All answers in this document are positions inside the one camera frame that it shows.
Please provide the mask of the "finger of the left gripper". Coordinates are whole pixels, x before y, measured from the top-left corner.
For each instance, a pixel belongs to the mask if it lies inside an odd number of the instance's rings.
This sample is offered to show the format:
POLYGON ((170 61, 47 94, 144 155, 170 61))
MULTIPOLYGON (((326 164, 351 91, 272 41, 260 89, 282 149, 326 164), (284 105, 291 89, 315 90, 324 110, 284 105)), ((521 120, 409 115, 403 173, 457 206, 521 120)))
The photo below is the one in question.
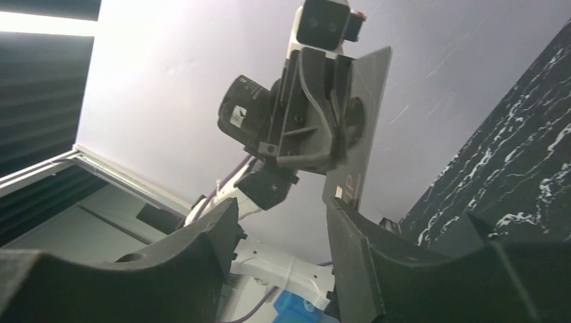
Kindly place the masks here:
POLYGON ((333 69, 330 99, 336 120, 336 156, 347 152, 361 140, 366 123, 364 104, 358 96, 351 95, 353 58, 338 55, 333 69))
POLYGON ((326 55, 304 47, 290 57, 282 85, 285 104, 277 163, 288 168, 325 168, 337 143, 336 121, 325 93, 326 55))

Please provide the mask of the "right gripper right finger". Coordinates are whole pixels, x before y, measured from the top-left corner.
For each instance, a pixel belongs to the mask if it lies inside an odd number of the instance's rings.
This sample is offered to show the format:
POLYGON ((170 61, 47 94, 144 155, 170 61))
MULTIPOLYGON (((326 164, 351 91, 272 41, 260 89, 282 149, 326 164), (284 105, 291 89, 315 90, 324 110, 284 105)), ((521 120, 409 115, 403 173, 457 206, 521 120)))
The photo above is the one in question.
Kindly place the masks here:
POLYGON ((569 322, 568 242, 489 242, 457 258, 327 201, 342 322, 569 322))

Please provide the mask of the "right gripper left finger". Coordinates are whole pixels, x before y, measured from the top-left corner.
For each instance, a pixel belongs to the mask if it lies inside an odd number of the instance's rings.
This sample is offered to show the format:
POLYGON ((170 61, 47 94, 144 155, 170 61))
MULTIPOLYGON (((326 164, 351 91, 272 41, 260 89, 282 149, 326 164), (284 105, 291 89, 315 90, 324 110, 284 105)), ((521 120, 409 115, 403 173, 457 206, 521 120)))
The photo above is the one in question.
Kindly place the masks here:
POLYGON ((228 198, 114 262, 2 251, 1 321, 214 322, 238 231, 238 202, 228 198))

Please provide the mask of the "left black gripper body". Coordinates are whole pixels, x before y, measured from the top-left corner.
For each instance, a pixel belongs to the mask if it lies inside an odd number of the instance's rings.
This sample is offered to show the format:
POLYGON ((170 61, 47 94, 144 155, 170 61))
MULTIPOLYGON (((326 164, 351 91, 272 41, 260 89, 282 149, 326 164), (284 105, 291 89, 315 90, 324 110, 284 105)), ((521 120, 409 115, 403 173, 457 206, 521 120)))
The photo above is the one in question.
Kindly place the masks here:
POLYGON ((255 157, 312 171, 312 101, 306 72, 311 62, 311 48, 294 50, 271 89, 239 75, 220 104, 219 129, 255 157))

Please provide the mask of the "black credit card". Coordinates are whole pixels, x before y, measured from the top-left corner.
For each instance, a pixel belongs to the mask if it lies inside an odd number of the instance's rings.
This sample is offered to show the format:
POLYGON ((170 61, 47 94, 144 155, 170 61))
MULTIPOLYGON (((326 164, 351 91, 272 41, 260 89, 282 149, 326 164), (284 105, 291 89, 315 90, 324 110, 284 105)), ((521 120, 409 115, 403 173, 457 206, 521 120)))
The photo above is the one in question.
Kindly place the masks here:
POLYGON ((339 147, 343 157, 327 173, 326 205, 339 198, 359 209, 392 55, 386 46, 351 62, 339 147))

